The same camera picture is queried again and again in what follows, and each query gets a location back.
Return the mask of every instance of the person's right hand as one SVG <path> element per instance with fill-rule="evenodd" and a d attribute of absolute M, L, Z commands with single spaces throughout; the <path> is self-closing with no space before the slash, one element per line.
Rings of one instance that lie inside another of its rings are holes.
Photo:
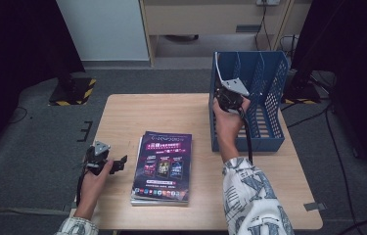
<path fill-rule="evenodd" d="M 242 108 L 246 111 L 251 101 L 244 97 Z M 235 146 L 235 139 L 243 126 L 242 119 L 237 114 L 223 111 L 216 98 L 213 99 L 213 112 L 216 117 L 216 135 L 219 143 L 219 152 L 224 163 L 238 158 L 239 153 Z"/>

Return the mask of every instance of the magazine cover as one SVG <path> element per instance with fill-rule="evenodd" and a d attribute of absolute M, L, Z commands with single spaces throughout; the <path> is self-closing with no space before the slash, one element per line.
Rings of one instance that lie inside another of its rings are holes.
<path fill-rule="evenodd" d="M 191 154 L 191 134 L 147 131 L 141 138 L 131 204 L 187 204 Z"/>

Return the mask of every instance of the electronic device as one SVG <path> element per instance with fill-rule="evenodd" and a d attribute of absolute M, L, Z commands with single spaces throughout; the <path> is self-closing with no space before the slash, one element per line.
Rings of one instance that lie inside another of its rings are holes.
<path fill-rule="evenodd" d="M 242 108 L 242 103 L 244 102 L 243 96 L 249 97 L 250 92 L 247 90 L 244 83 L 239 78 L 241 64 L 238 63 L 235 66 L 236 68 L 234 72 L 234 77 L 236 78 L 223 80 L 219 70 L 219 53 L 215 52 L 214 55 L 214 62 L 217 70 L 214 84 L 214 97 L 216 98 L 220 109 L 228 113 L 239 115 L 244 122 L 245 132 L 247 134 L 248 155 L 250 162 L 252 163 L 252 140 L 250 125 L 245 110 Z"/>
<path fill-rule="evenodd" d="M 82 189 L 82 182 L 85 174 L 91 171 L 95 175 L 99 175 L 107 163 L 108 153 L 110 152 L 110 145 L 104 144 L 100 141 L 95 141 L 94 146 L 90 146 L 85 155 L 83 162 L 82 173 L 79 176 L 78 184 L 76 186 L 76 205 L 80 203 L 80 192 Z M 114 174 L 116 171 L 124 170 L 125 163 L 127 163 L 127 156 L 125 155 L 119 161 L 114 161 L 113 166 L 110 169 L 110 174 Z"/>
<path fill-rule="evenodd" d="M 95 175 L 100 174 L 101 170 L 103 170 L 110 148 L 110 145 L 95 141 L 95 146 L 90 146 L 86 151 L 85 165 Z M 126 162 L 127 156 L 122 157 L 119 161 L 114 161 L 110 174 L 123 170 Z"/>
<path fill-rule="evenodd" d="M 214 86 L 214 97 L 219 103 L 220 109 L 225 112 L 238 114 L 244 100 L 242 96 L 248 97 L 250 96 L 250 92 L 247 90 L 239 77 L 223 80 L 220 74 L 218 60 L 219 54 L 218 52 L 215 52 L 215 65 L 217 73 Z"/>

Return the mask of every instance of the dark curtain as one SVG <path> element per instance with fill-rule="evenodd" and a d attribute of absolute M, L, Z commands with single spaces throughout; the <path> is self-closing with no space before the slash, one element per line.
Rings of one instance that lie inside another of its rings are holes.
<path fill-rule="evenodd" d="M 40 81 L 84 71 L 53 0 L 0 0 L 0 132 L 19 95 Z"/>
<path fill-rule="evenodd" d="M 312 71 L 333 71 L 332 98 L 358 157 L 367 158 L 367 1 L 313 0 L 299 36 L 292 85 Z"/>

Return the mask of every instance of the wall outlet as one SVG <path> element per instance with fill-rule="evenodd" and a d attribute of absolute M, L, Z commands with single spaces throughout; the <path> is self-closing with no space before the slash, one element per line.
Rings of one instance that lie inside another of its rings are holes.
<path fill-rule="evenodd" d="M 256 5 L 258 6 L 275 6 L 280 5 L 280 0 L 256 0 Z"/>

